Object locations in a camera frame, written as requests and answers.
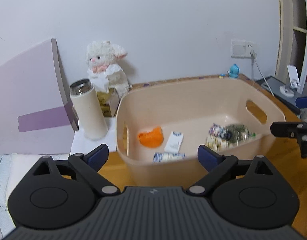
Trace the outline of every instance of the tissue box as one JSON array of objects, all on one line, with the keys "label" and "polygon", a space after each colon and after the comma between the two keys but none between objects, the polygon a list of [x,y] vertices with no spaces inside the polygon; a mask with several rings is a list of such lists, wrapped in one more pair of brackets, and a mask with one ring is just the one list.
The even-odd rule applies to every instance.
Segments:
[{"label": "tissue box", "polygon": [[97,92],[97,97],[103,116],[113,117],[119,105],[118,93],[114,88],[109,88],[109,93]]}]

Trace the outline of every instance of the blue object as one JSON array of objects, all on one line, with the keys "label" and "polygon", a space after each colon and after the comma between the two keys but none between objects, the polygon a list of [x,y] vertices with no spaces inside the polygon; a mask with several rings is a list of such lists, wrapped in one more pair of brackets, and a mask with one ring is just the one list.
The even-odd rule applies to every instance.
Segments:
[{"label": "blue object", "polygon": [[96,149],[89,152],[83,157],[83,161],[87,163],[93,170],[97,171],[106,163],[109,158],[109,148],[106,144],[101,144]]},{"label": "blue object", "polygon": [[231,78],[237,78],[239,74],[239,67],[234,64],[230,67],[230,70],[228,71],[229,77]]},{"label": "blue object", "polygon": [[295,101],[295,105],[298,108],[307,108],[307,97],[297,98]]},{"label": "blue object", "polygon": [[198,148],[198,161],[210,172],[224,160],[223,156],[217,154],[205,145],[200,145]]}]

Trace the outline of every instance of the electrical outlet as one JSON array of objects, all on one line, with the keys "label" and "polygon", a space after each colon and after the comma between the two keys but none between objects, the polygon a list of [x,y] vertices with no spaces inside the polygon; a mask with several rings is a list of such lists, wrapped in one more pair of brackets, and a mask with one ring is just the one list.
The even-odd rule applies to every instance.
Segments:
[{"label": "electrical outlet", "polygon": [[251,41],[246,41],[245,58],[251,58],[250,52],[251,52],[252,49],[255,51],[255,53],[257,53],[257,50],[258,50],[257,44],[253,43]]},{"label": "electrical outlet", "polygon": [[254,42],[244,40],[231,41],[231,57],[251,58],[250,51],[252,49],[257,53],[258,46]]}]

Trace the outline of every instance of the plug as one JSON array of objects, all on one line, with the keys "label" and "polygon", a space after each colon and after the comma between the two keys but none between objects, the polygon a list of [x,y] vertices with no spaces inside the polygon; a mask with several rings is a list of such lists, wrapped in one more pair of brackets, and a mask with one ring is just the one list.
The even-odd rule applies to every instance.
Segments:
[{"label": "plug", "polygon": [[255,53],[255,51],[252,49],[250,50],[250,55],[252,58],[256,59],[257,58],[257,53]]}]

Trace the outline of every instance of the thermos bottle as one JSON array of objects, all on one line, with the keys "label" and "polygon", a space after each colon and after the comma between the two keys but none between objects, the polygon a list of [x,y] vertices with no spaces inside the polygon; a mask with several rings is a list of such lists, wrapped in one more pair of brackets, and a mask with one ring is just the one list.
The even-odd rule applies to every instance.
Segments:
[{"label": "thermos bottle", "polygon": [[85,136],[98,140],[108,132],[97,93],[89,79],[81,79],[70,85],[70,98],[83,127]]}]

